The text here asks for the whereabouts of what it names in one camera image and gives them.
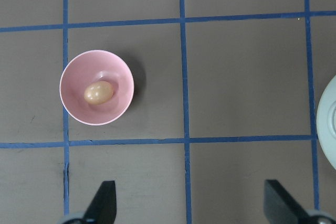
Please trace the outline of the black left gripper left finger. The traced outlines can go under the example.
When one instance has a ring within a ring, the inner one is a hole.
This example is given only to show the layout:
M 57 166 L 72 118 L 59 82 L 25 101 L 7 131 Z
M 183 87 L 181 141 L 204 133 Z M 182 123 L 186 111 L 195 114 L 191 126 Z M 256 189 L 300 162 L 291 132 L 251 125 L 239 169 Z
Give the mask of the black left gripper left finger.
M 83 223 L 113 224 L 116 219 L 115 181 L 103 181 L 83 215 Z

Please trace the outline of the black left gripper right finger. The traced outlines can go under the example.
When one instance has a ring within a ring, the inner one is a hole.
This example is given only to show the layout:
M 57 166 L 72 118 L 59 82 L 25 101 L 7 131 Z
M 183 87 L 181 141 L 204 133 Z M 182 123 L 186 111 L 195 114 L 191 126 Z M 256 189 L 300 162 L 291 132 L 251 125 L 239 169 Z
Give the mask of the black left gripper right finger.
M 269 223 L 315 223 L 302 206 L 286 191 L 277 180 L 264 182 L 264 214 Z

